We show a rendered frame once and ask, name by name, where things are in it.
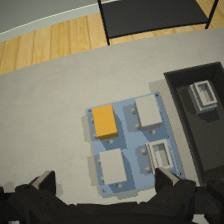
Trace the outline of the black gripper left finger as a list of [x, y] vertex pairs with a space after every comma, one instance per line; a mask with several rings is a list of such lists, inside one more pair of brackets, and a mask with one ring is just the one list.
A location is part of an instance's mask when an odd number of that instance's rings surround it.
[[67, 205], [56, 197], [55, 171], [45, 171], [29, 184], [15, 187], [15, 192], [4, 193], [0, 186], [0, 224], [35, 224], [39, 220], [43, 224], [85, 215], [88, 214], [76, 205]]

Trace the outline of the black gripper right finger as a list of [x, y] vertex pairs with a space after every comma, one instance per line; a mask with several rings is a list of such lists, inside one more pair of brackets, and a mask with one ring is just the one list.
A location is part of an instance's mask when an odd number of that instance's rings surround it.
[[195, 181], [173, 174], [164, 167], [156, 168], [157, 194], [129, 213], [175, 216], [188, 221], [193, 220], [194, 214], [204, 214], [209, 224], [224, 224], [224, 181], [213, 179], [207, 181], [207, 186], [196, 186]]

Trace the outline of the yellow rectangular block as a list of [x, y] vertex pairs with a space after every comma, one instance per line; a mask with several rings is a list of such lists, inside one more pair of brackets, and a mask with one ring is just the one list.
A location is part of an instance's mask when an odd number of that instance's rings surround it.
[[101, 140], [119, 137], [112, 105], [105, 105], [92, 109], [96, 136]]

